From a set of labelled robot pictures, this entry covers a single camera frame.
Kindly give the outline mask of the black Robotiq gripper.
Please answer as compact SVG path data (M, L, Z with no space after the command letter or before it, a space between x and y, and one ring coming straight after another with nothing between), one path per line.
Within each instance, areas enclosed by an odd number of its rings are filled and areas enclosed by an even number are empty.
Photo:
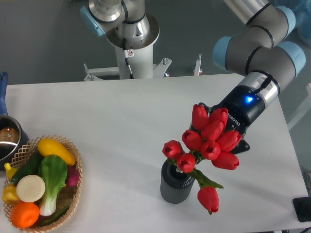
M242 136L263 112L263 98L251 87L236 86L219 104L212 108L204 103L194 104L191 115L191 128L203 130L209 125L209 114L217 109L228 110L227 130L237 130ZM250 150L250 145L242 139L230 152L239 154Z

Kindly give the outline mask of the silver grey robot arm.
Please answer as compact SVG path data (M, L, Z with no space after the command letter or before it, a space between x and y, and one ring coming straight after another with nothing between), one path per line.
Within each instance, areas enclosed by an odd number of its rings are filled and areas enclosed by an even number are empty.
M239 37L222 37L214 46L215 65L240 74L243 80L217 105L228 109L226 128L245 135L249 126L297 77L306 62L303 50L286 41L295 26L291 9L267 0L228 0L227 6L248 28ZM121 79L160 78L171 61L154 65L153 45L159 36L156 19L142 0L91 0L81 18L97 36L114 46Z

